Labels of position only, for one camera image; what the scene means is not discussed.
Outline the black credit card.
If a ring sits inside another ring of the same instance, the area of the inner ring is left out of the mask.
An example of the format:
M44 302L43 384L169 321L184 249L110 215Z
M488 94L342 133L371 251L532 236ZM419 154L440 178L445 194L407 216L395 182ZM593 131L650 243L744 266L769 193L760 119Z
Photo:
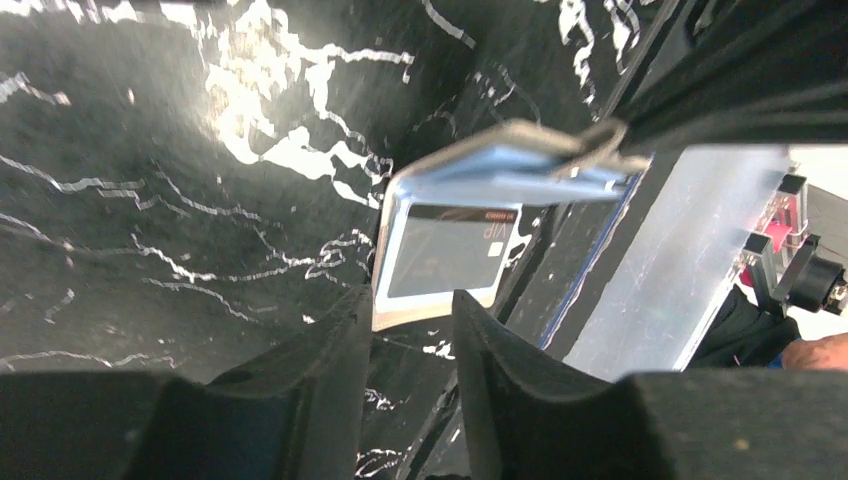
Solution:
M519 210L509 208L411 205L386 296L495 288L519 217Z

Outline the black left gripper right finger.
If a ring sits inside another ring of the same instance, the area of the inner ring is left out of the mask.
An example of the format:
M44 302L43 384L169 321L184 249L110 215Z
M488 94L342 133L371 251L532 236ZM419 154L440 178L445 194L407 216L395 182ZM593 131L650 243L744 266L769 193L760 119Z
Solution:
M571 368L452 301L475 479L843 479L847 377L765 368L639 373Z

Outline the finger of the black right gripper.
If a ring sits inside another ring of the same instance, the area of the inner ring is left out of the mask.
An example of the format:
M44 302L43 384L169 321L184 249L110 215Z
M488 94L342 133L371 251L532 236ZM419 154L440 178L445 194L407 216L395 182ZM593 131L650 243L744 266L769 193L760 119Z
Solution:
M601 145L847 140L843 1L665 1L614 89Z

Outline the aluminium frame rails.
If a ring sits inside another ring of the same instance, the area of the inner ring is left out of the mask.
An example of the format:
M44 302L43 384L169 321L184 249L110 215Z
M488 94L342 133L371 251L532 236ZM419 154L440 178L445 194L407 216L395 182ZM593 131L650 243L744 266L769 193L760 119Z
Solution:
M789 166L778 145L684 150L564 363L605 381L684 369Z

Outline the grey blue card holder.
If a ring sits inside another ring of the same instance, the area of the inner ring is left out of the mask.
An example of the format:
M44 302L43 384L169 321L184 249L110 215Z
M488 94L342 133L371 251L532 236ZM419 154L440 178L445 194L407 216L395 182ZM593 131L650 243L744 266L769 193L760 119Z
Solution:
M413 204L509 208L520 217L507 246L503 271L526 206L616 200L625 181L649 166L646 157L625 155L624 123L607 120L577 136L511 120L429 154L398 171L383 201L373 269L374 331L448 315L453 294L390 299L390 265ZM483 306L491 290L465 290Z

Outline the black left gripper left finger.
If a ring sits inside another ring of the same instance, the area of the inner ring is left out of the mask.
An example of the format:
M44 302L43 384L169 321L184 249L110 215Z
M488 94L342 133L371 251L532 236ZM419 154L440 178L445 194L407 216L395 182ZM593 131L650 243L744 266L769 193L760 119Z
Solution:
M361 286L207 384L142 371L1 379L5 479L350 479L371 346Z

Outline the person's forearm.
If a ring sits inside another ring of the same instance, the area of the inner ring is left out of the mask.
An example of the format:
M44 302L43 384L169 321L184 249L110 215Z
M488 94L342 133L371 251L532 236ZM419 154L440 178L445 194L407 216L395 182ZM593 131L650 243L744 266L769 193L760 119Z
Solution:
M796 340L782 352L782 367L795 370L847 370L847 334Z

